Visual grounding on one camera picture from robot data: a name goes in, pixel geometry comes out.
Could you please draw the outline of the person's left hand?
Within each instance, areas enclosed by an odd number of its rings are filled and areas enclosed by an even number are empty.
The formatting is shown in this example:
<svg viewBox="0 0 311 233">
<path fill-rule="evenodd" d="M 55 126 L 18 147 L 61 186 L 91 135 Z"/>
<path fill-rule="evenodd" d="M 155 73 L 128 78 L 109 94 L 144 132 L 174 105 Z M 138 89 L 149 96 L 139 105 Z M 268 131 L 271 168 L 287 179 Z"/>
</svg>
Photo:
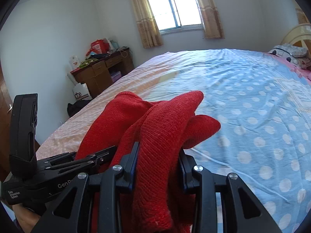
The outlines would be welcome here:
<svg viewBox="0 0 311 233">
<path fill-rule="evenodd" d="M 41 216 L 23 207 L 21 204 L 13 205 L 12 208 L 20 227 L 25 233 L 30 233 Z"/>
</svg>

